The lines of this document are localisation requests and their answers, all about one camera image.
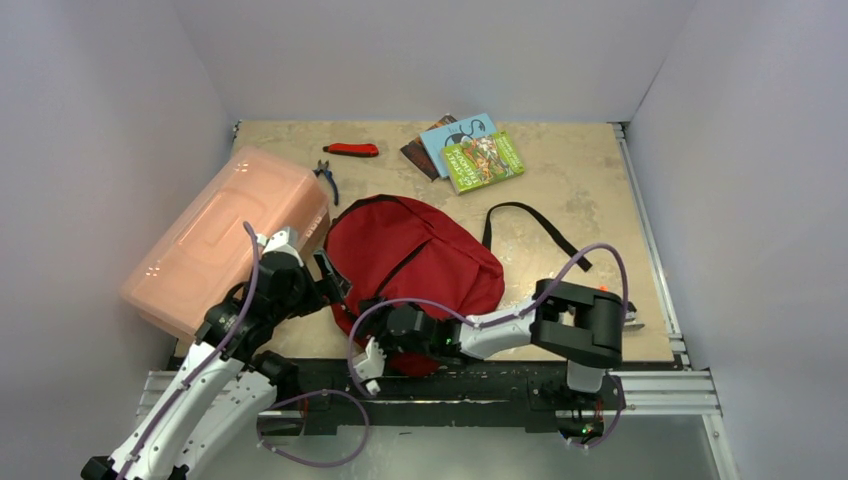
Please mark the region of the red student backpack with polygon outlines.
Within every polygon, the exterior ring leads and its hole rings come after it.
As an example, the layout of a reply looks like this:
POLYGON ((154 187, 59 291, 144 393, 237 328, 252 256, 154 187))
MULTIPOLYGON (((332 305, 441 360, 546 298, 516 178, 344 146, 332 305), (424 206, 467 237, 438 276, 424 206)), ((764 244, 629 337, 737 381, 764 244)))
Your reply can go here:
MULTIPOLYGON (((463 316, 490 313, 505 291, 504 270, 493 255, 491 225, 481 240, 434 206, 408 197, 375 195, 355 201, 331 224, 324 249, 352 284, 334 305, 347 334, 369 307, 385 300, 417 298, 463 316)), ((416 354, 401 354, 387 370, 421 377, 440 366, 416 354)))

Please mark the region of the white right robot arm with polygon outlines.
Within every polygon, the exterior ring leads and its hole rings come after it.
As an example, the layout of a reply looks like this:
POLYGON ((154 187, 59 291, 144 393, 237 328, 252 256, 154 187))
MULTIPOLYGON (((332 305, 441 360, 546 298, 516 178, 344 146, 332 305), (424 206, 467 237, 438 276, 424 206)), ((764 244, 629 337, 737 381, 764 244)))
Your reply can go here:
POLYGON ((366 342, 362 353, 348 355, 348 368, 362 392, 374 397, 389 361, 401 354, 464 365, 532 345, 565 359, 561 392, 569 404, 584 407, 623 362, 628 311, 625 296, 554 279, 538 281, 528 300, 479 315, 424 299, 385 300, 354 322, 349 339, 363 333, 366 342))

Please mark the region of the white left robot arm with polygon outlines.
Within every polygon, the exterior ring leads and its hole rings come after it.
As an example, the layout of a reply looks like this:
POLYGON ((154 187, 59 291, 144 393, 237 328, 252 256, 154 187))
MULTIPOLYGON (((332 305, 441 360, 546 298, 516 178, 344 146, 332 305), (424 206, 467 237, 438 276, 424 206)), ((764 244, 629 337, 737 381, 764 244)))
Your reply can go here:
POLYGON ((84 479, 196 479, 233 435, 270 408, 303 408, 312 393, 300 368, 260 351, 276 326, 343 300, 350 282, 327 253, 315 279, 297 252, 266 245, 253 253, 244 294, 229 291, 206 316, 199 338, 164 393, 111 454, 93 456, 84 479))

